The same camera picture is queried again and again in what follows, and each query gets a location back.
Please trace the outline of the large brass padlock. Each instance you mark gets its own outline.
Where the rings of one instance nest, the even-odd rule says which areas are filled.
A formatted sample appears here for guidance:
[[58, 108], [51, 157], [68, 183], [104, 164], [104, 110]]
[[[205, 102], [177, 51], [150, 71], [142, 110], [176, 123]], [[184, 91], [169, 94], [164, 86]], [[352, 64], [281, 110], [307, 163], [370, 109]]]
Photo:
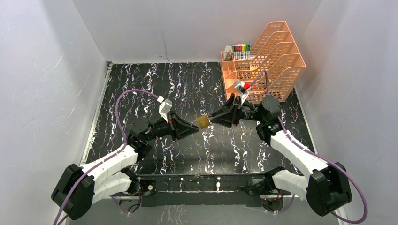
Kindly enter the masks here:
[[200, 129], [206, 128], [210, 125], [210, 120], [206, 115], [202, 115], [196, 119]]

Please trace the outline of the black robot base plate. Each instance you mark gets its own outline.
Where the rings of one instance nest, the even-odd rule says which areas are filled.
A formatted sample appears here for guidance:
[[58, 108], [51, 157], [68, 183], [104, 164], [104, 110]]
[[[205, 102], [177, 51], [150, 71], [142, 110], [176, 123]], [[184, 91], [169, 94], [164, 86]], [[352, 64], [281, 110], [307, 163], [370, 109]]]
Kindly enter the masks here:
[[283, 208], [285, 193], [269, 189], [262, 174], [142, 175], [143, 206], [244, 205]]

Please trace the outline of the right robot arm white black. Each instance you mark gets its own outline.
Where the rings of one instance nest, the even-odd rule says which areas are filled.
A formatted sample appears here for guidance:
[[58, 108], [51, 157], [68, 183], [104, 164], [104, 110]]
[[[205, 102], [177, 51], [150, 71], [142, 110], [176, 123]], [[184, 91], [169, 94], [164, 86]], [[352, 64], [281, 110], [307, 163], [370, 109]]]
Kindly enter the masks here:
[[225, 104], [210, 115], [210, 122], [230, 128], [241, 119], [259, 122], [256, 127], [259, 138], [299, 169], [300, 175], [281, 166], [266, 172], [260, 184], [268, 193], [277, 194], [280, 190], [286, 190], [304, 198], [319, 216], [350, 203], [352, 192], [348, 178], [344, 175], [345, 168], [340, 163], [333, 166], [312, 155], [312, 152], [306, 152], [306, 147], [283, 129], [279, 121], [281, 114], [279, 100], [274, 96], [265, 96], [255, 106], [232, 94]]

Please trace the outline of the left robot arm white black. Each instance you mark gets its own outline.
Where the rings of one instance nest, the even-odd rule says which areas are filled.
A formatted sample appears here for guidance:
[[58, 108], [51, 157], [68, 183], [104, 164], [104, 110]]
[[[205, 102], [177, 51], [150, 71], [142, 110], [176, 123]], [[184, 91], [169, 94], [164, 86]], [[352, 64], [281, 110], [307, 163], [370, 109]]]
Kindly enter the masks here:
[[168, 135], [174, 141], [181, 140], [198, 131], [198, 126], [170, 111], [166, 118], [149, 123], [147, 129], [140, 133], [132, 129], [127, 143], [108, 155], [83, 166], [69, 165], [55, 186], [51, 199], [70, 219], [76, 220], [104, 197], [119, 192], [135, 195], [140, 190], [140, 182], [128, 168], [151, 151], [149, 141]]

